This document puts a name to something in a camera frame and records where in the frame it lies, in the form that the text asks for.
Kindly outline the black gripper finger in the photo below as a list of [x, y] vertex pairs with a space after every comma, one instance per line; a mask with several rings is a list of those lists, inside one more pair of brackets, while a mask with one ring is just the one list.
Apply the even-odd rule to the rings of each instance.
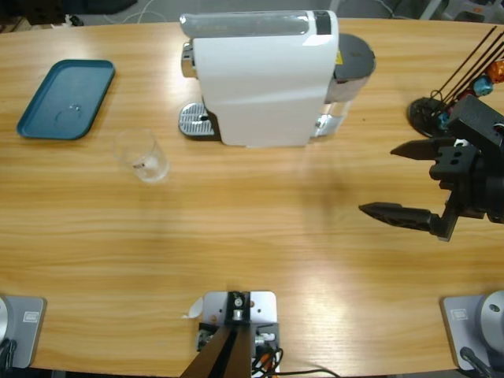
[[453, 146], [455, 139], [451, 137], [412, 140], [397, 146], [390, 154], [413, 160], [435, 160], [441, 156], [440, 149]]
[[409, 228], [432, 235], [441, 232], [441, 218], [427, 209], [403, 207], [391, 202], [371, 202], [358, 208], [370, 217], [400, 228]]

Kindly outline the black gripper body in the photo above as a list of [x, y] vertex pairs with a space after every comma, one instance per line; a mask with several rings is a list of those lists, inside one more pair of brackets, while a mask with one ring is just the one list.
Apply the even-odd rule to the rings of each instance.
[[487, 165], [483, 152], [464, 139], [432, 138], [428, 145], [435, 161], [429, 175], [450, 192], [443, 214], [430, 216], [428, 232], [448, 241], [460, 217], [502, 224], [503, 173], [492, 169], [503, 163]]

